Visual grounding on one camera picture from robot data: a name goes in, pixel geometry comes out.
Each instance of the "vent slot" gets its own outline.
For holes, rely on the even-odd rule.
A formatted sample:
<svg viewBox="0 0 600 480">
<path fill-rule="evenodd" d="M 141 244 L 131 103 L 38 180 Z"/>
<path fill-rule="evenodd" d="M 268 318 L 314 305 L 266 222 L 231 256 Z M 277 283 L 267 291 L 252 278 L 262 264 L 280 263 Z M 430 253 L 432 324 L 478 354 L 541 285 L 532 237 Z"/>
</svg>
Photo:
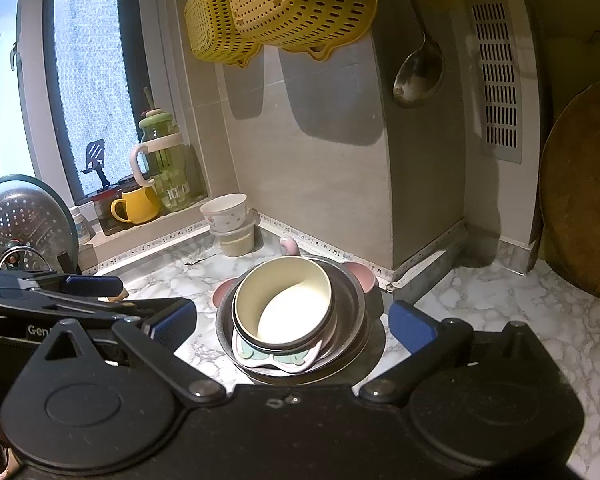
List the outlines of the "vent slot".
<svg viewBox="0 0 600 480">
<path fill-rule="evenodd" d="M 482 98 L 482 144 L 501 160 L 522 162 L 520 71 L 507 0 L 466 0 Z"/>
</svg>

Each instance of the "cutting board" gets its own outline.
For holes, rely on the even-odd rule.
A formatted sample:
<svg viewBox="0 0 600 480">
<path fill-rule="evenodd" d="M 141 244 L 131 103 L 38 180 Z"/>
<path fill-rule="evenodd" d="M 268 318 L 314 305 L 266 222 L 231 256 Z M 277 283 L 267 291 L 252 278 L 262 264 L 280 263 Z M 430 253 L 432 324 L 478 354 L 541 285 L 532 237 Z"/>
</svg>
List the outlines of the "cutting board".
<svg viewBox="0 0 600 480">
<path fill-rule="evenodd" d="M 542 217 L 560 262 L 600 297 L 600 81 L 560 114 L 542 152 Z"/>
</svg>

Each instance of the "marble countertop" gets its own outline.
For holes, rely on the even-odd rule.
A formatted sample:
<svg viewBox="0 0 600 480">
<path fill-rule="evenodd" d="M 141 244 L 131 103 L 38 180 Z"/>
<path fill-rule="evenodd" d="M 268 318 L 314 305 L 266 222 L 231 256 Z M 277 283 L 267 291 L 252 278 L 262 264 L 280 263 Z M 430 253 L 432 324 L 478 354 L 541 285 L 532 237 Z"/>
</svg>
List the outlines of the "marble countertop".
<svg viewBox="0 0 600 480">
<path fill-rule="evenodd" d="M 153 258 L 146 274 L 125 280 L 131 298 L 183 296 L 195 301 L 198 324 L 176 355 L 232 390 L 251 381 L 221 349 L 211 297 L 223 280 L 280 256 L 277 238 L 247 256 L 227 258 L 209 237 L 195 245 L 176 246 Z M 569 464 L 583 478 L 600 480 L 600 300 L 557 276 L 539 260 L 526 276 L 502 267 L 458 267 L 446 275 L 416 306 L 442 320 L 458 317 L 476 330 L 500 331 L 506 322 L 528 323 L 574 387 L 586 412 L 586 424 Z M 329 382 L 352 384 L 354 391 L 409 352 L 387 329 L 386 315 L 374 321 L 362 354 Z"/>
</svg>

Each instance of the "metal spoon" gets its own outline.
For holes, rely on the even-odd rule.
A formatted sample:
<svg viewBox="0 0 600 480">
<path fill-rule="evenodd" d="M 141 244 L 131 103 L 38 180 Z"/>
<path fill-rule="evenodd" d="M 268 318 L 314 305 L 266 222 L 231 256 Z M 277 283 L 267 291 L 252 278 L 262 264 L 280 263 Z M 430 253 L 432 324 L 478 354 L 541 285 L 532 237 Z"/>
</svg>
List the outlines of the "metal spoon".
<svg viewBox="0 0 600 480">
<path fill-rule="evenodd" d="M 394 100 L 403 108 L 422 106 L 433 97 L 445 76 L 445 57 L 429 35 L 416 0 L 410 0 L 422 31 L 422 46 L 402 64 L 394 82 Z"/>
</svg>

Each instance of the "yellow colander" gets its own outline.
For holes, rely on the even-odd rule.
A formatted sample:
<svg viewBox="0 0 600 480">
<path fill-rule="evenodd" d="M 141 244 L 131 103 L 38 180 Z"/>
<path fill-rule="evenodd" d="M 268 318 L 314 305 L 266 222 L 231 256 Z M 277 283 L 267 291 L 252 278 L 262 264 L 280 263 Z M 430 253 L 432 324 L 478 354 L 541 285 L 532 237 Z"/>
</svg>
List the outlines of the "yellow colander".
<svg viewBox="0 0 600 480">
<path fill-rule="evenodd" d="M 260 49 L 235 28 L 229 0 L 189 0 L 184 16 L 191 51 L 198 59 L 245 67 Z"/>
<path fill-rule="evenodd" d="M 229 0 L 245 38 L 327 59 L 368 31 L 378 0 Z"/>
</svg>

